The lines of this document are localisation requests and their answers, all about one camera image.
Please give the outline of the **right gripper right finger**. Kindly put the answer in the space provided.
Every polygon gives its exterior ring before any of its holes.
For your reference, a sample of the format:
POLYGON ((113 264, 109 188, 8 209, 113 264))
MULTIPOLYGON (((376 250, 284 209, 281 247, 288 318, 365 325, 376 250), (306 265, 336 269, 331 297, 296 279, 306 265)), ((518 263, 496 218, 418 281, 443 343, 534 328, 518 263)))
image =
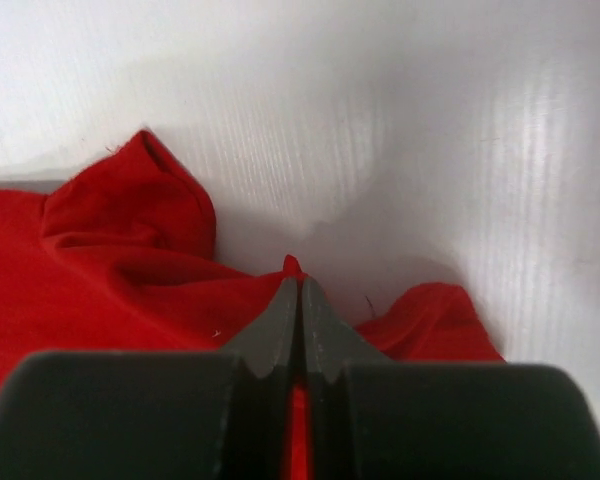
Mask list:
POLYGON ((400 363, 302 287, 315 479, 600 479, 600 432, 546 365, 400 363))

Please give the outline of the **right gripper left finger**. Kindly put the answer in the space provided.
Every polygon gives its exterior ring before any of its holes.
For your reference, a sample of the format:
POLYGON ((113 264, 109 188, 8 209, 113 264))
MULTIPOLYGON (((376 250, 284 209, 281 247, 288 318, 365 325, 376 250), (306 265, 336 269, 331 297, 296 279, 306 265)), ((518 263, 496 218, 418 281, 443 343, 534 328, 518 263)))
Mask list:
POLYGON ((214 352, 29 356, 0 390, 0 479, 281 479, 297 282, 214 352))

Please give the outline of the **red t shirt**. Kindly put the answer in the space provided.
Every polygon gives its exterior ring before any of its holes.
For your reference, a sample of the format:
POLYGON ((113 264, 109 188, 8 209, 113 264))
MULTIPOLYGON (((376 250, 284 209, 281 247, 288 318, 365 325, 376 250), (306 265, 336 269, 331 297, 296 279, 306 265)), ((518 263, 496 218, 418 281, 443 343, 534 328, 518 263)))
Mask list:
POLYGON ((216 262, 215 245, 209 195, 147 130, 51 193, 0 189, 0 390, 42 352, 217 351, 293 278, 289 466, 281 479, 308 478, 302 287, 314 278, 293 256, 277 271, 250 275, 216 262))

